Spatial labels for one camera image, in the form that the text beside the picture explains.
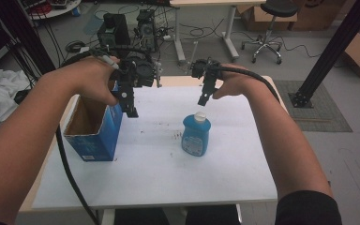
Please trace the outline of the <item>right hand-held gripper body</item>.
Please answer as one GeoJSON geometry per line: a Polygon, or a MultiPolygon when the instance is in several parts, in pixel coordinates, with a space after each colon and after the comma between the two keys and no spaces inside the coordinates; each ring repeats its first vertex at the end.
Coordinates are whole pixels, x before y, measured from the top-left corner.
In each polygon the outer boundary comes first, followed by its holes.
{"type": "Polygon", "coordinates": [[[221,64],[219,61],[208,59],[198,59],[191,64],[191,77],[200,79],[201,77],[208,77],[222,80],[222,74],[219,70],[221,64]]]}

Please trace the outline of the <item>blue bottle with white cap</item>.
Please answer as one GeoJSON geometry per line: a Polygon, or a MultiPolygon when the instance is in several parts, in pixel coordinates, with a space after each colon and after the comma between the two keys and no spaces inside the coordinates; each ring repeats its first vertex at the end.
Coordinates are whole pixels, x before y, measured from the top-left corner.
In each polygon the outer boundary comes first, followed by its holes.
{"type": "Polygon", "coordinates": [[[185,127],[182,136],[182,149],[195,157],[202,157],[209,142],[209,130],[211,123],[204,112],[196,112],[188,115],[183,120],[185,127]]]}

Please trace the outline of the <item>person's right hand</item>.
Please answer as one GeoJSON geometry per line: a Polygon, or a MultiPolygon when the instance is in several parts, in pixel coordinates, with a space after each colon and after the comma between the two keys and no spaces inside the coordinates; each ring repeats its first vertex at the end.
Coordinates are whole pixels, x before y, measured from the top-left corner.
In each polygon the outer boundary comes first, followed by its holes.
{"type": "Polygon", "coordinates": [[[223,71],[222,79],[223,84],[213,94],[213,99],[240,95],[248,98],[261,86],[261,83],[256,79],[234,71],[223,71]]]}

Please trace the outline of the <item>person's left hand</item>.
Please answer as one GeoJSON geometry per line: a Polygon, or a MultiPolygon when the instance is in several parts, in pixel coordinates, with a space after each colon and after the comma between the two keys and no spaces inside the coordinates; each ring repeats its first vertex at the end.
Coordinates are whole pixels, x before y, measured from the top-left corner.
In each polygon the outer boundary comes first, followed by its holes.
{"type": "Polygon", "coordinates": [[[108,88],[112,73],[113,67],[89,57],[57,69],[49,74],[48,78],[53,80],[55,90],[64,97],[81,95],[113,106],[118,103],[118,100],[108,88]]]}

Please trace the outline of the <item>thin grey rod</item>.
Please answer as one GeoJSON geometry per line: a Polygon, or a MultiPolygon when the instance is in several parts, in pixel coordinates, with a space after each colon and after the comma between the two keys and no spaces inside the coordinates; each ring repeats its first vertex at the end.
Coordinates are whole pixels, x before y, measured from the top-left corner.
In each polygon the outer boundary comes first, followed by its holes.
{"type": "Polygon", "coordinates": [[[192,65],[192,63],[194,62],[195,54],[196,54],[196,51],[197,51],[197,49],[198,49],[198,43],[199,43],[198,40],[193,41],[194,47],[193,47],[193,50],[192,50],[191,57],[190,57],[190,59],[189,59],[189,61],[188,61],[188,63],[187,63],[186,75],[188,75],[189,72],[190,72],[190,70],[191,70],[191,65],[192,65]]]}

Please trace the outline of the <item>blue cardboard box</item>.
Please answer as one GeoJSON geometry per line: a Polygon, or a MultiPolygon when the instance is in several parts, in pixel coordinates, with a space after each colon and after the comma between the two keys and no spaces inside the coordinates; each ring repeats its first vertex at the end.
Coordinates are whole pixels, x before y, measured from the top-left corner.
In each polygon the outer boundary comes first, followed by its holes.
{"type": "Polygon", "coordinates": [[[83,161],[113,161],[122,118],[120,104],[77,96],[64,137],[83,161]]]}

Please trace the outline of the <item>black boxy device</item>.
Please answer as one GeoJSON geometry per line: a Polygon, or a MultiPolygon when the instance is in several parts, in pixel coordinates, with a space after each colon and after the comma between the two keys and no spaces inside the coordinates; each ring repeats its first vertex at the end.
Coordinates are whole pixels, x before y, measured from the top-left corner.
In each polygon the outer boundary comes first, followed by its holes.
{"type": "Polygon", "coordinates": [[[129,45],[127,19],[124,14],[105,13],[103,24],[97,31],[98,41],[101,47],[116,45],[129,45]]]}

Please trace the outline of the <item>white desk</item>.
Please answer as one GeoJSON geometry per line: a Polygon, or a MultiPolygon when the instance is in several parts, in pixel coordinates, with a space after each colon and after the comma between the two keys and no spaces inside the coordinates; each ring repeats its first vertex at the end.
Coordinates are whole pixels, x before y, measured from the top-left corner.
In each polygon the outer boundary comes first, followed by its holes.
{"type": "Polygon", "coordinates": [[[175,9],[174,47],[180,64],[186,62],[180,35],[180,23],[192,22],[197,25],[207,24],[209,19],[223,19],[226,23],[225,30],[219,34],[230,53],[230,58],[235,61],[239,54],[231,40],[233,20],[237,6],[258,6],[265,0],[170,0],[175,9]]]}

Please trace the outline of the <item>black swivel stool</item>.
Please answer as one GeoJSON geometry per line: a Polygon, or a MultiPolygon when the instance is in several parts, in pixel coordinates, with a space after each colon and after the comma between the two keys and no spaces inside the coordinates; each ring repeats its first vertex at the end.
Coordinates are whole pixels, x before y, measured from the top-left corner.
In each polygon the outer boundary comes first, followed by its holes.
{"type": "Polygon", "coordinates": [[[282,43],[271,39],[272,32],[275,27],[277,18],[291,18],[296,15],[298,6],[293,0],[266,0],[260,4],[260,11],[262,15],[269,15],[271,19],[268,21],[268,26],[265,34],[258,35],[255,39],[244,40],[241,42],[241,49],[244,50],[247,44],[258,45],[259,48],[252,54],[252,62],[255,63],[258,54],[262,49],[270,50],[277,57],[277,64],[282,63],[280,49],[282,43]]]}

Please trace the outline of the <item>brown cardboard box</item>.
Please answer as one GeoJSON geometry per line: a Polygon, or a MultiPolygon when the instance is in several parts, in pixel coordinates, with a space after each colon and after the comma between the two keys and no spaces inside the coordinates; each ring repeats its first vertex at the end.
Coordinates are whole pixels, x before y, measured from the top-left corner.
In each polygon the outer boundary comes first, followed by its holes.
{"type": "MultiPolygon", "coordinates": [[[[258,32],[266,31],[271,24],[273,15],[264,12],[260,7],[252,5],[240,5],[236,7],[241,16],[241,21],[247,31],[258,32]]],[[[297,21],[297,15],[291,17],[276,17],[274,21],[274,30],[287,30],[290,23],[297,21]]]]}

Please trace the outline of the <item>round white table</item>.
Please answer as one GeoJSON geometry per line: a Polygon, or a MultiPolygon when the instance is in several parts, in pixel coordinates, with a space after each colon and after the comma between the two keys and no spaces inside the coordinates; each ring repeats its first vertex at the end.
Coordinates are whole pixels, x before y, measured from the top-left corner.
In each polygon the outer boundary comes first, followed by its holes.
{"type": "Polygon", "coordinates": [[[49,19],[71,12],[79,16],[82,0],[18,0],[31,20],[49,19]]]}

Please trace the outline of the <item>person's black pants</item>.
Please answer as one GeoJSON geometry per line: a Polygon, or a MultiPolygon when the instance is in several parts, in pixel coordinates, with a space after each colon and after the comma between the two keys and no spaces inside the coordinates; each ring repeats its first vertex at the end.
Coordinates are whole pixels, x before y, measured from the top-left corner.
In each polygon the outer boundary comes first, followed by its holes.
{"type": "Polygon", "coordinates": [[[235,204],[117,209],[113,225],[241,225],[235,204]]]}

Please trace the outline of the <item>grey floor mat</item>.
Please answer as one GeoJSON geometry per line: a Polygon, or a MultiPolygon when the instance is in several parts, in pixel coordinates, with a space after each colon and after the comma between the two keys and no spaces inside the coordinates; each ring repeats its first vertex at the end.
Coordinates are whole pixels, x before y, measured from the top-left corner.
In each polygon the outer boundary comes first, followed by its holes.
{"type": "Polygon", "coordinates": [[[295,108],[291,95],[295,94],[303,81],[275,81],[278,94],[291,118],[303,131],[352,132],[335,101],[321,84],[304,108],[295,108]]]}

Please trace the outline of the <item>person's black sleeve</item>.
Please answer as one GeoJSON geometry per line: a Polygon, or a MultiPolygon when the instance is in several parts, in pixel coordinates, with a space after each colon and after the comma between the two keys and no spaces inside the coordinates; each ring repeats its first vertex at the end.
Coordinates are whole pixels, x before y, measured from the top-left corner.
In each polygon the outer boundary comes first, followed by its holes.
{"type": "Polygon", "coordinates": [[[277,203],[275,225],[343,225],[337,202],[324,193],[300,190],[277,203]]]}

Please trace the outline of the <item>black metal post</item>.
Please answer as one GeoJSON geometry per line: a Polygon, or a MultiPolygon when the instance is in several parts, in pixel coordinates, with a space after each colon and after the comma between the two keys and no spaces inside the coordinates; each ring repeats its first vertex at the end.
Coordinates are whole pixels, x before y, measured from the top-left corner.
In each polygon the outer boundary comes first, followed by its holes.
{"type": "Polygon", "coordinates": [[[291,102],[295,108],[304,108],[309,104],[314,92],[318,89],[338,58],[345,53],[346,48],[359,30],[360,0],[355,0],[350,11],[330,39],[301,87],[295,94],[291,95],[291,102]]]}

